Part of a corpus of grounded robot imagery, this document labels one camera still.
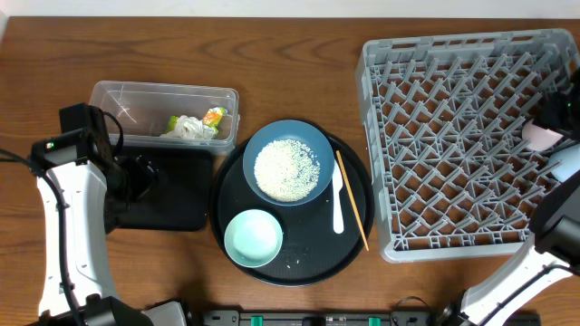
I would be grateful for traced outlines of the green bowl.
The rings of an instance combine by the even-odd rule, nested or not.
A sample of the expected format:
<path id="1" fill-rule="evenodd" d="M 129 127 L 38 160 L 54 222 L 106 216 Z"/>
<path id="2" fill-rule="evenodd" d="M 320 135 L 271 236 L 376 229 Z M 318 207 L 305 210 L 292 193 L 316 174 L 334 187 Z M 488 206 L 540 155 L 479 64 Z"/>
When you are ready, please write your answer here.
<path id="1" fill-rule="evenodd" d="M 224 246 L 237 265 L 258 268 L 272 262 L 281 250 L 284 232 L 270 213 L 249 209 L 237 214 L 227 225 Z"/>

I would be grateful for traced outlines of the light blue cup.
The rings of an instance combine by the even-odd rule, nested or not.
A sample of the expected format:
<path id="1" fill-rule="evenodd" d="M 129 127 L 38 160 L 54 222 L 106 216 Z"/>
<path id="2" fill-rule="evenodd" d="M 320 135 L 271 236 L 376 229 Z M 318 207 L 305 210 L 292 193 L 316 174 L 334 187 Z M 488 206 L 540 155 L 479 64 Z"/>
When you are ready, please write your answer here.
<path id="1" fill-rule="evenodd" d="M 555 179 L 565 182 L 580 169 L 580 145 L 576 144 L 553 154 L 548 163 L 556 164 L 551 173 Z"/>

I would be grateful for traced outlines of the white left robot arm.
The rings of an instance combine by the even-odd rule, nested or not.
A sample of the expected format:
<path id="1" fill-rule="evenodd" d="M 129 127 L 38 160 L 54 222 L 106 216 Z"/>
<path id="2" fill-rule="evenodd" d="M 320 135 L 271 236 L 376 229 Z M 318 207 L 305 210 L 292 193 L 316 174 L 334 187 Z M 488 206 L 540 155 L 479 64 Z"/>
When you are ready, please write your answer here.
<path id="1" fill-rule="evenodd" d="M 46 270 L 40 325 L 188 326 L 185 304 L 169 300 L 139 310 L 122 302 L 111 276 L 107 209 L 127 212 L 156 180 L 153 168 L 119 161 L 108 113 L 87 103 L 59 111 L 59 136 L 33 144 L 26 160 L 43 200 Z"/>

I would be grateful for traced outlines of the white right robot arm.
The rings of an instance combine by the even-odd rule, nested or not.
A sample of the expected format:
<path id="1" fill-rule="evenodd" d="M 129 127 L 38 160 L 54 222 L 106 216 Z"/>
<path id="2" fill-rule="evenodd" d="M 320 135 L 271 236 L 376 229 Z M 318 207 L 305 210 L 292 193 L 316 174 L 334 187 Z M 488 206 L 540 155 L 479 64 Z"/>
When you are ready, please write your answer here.
<path id="1" fill-rule="evenodd" d="M 550 161 L 564 169 L 561 184 L 537 205 L 530 237 L 482 283 L 432 320 L 433 325 L 539 325 L 537 317 L 513 314 L 545 288 L 579 274 L 579 146 L 558 151 Z"/>

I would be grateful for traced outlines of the white paper napkin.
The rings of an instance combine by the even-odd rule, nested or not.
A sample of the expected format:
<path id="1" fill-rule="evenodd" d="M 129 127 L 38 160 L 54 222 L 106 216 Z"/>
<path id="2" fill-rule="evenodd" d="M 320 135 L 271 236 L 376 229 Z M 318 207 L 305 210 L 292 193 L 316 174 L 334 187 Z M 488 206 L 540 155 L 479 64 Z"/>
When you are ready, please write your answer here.
<path id="1" fill-rule="evenodd" d="M 195 117 L 171 116 L 167 130 L 160 136 L 171 139 L 213 139 L 218 134 L 216 127 L 209 127 Z"/>

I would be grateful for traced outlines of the pink cup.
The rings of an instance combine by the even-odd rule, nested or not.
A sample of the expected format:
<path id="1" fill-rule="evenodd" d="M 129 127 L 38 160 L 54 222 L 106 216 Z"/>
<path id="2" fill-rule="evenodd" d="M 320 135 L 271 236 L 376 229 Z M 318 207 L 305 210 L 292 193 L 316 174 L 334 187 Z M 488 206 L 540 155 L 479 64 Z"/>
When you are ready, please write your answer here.
<path id="1" fill-rule="evenodd" d="M 529 120 L 522 129 L 522 140 L 527 148 L 533 151 L 543 151 L 554 146 L 563 135 L 537 126 L 533 120 Z"/>

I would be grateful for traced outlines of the yellow green snack wrapper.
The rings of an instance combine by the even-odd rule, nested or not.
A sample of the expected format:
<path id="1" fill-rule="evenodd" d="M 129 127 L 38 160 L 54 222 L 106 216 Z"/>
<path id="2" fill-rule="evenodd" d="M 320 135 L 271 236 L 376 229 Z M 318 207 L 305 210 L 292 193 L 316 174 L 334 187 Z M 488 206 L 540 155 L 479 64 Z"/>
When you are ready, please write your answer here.
<path id="1" fill-rule="evenodd" d="M 205 125 L 209 127 L 216 127 L 218 133 L 218 125 L 222 118 L 227 114 L 227 110 L 223 107 L 215 107 L 209 109 L 201 120 Z"/>

